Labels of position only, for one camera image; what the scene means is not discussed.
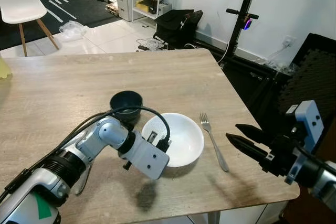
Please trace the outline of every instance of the black bag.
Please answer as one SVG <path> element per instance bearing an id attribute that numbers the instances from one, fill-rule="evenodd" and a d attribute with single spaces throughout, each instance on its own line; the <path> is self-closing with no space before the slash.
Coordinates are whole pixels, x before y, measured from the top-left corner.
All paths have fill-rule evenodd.
<path id="1" fill-rule="evenodd" d="M 153 38 L 162 40 L 174 48 L 183 48 L 185 44 L 193 42 L 202 15 L 201 10 L 171 10 L 154 20 L 157 29 Z"/>

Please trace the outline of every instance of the white wall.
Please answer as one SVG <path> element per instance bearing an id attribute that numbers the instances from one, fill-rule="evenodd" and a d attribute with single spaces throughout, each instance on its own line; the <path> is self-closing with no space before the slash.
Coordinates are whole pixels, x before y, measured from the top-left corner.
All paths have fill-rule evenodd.
<path id="1" fill-rule="evenodd" d="M 199 31 L 228 42 L 237 16 L 226 8 L 240 9 L 242 0 L 170 0 L 176 9 L 201 9 Z M 250 30 L 242 31 L 239 47 L 259 57 L 282 48 L 285 35 L 296 37 L 295 44 L 276 59 L 292 60 L 308 33 L 336 39 L 336 0 L 253 0 L 250 12 L 260 16 Z"/>

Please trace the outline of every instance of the table leg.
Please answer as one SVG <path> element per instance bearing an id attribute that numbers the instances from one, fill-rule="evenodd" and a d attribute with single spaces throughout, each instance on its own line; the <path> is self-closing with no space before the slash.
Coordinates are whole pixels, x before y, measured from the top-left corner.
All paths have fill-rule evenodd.
<path id="1" fill-rule="evenodd" d="M 208 212 L 208 224 L 219 224 L 220 216 L 220 211 Z"/>
<path id="2" fill-rule="evenodd" d="M 23 33 L 22 23 L 19 24 L 19 29 L 20 29 L 21 42 L 22 42 L 22 46 L 23 46 L 23 52 L 25 53 L 25 56 L 27 57 L 25 34 Z"/>

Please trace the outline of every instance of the power outlet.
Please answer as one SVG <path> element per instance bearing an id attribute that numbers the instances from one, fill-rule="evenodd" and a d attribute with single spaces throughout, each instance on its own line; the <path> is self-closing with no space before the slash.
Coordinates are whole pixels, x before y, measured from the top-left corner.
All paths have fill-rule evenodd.
<path id="1" fill-rule="evenodd" d="M 295 37 L 287 35 L 283 40 L 282 44 L 284 47 L 291 47 L 294 44 L 295 40 L 296 40 Z"/>

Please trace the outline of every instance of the black cup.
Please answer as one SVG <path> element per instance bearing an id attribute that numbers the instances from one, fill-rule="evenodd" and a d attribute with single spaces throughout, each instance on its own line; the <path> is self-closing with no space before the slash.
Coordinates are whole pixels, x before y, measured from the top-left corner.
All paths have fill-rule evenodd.
<path id="1" fill-rule="evenodd" d="M 130 90 L 121 91 L 115 94 L 110 100 L 111 109 L 126 106 L 142 106 L 142 97 L 138 93 Z M 127 109 L 115 113 L 115 116 L 122 121 L 130 122 L 138 118 L 140 114 L 139 109 Z"/>

